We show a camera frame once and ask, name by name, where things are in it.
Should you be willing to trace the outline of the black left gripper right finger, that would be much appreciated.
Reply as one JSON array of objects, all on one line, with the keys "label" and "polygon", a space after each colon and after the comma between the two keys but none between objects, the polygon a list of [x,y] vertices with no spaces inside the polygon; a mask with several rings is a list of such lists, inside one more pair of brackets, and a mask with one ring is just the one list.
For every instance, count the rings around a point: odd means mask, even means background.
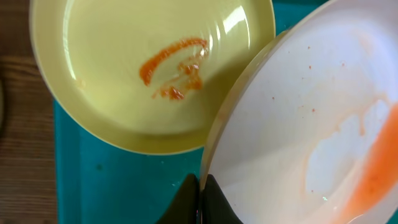
[{"label": "black left gripper right finger", "polygon": [[202,224],[243,224],[224,196],[213,175],[209,174],[201,192]]}]

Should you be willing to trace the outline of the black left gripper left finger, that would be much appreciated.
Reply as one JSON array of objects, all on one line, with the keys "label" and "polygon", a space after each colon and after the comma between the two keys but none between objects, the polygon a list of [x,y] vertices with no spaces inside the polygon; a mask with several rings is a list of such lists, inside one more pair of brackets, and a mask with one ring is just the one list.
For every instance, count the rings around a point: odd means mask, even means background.
[{"label": "black left gripper left finger", "polygon": [[195,174],[188,174],[156,224],[196,224],[198,196],[198,179]]}]

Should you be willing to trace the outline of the white plate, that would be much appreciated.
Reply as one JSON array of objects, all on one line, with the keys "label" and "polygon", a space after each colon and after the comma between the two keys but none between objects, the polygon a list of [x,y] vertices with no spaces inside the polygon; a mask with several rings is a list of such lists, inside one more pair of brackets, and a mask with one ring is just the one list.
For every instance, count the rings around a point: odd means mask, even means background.
[{"label": "white plate", "polygon": [[328,1],[245,69],[205,145],[243,223],[392,223],[397,1]]}]

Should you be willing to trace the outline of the yellow plate with sauce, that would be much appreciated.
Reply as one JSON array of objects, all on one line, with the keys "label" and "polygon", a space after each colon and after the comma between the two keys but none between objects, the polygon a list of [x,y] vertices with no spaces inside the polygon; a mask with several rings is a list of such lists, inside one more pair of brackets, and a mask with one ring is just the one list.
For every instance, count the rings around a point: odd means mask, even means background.
[{"label": "yellow plate with sauce", "polygon": [[34,0],[30,34],[62,108],[116,147],[204,145],[249,62],[275,37],[269,0]]}]

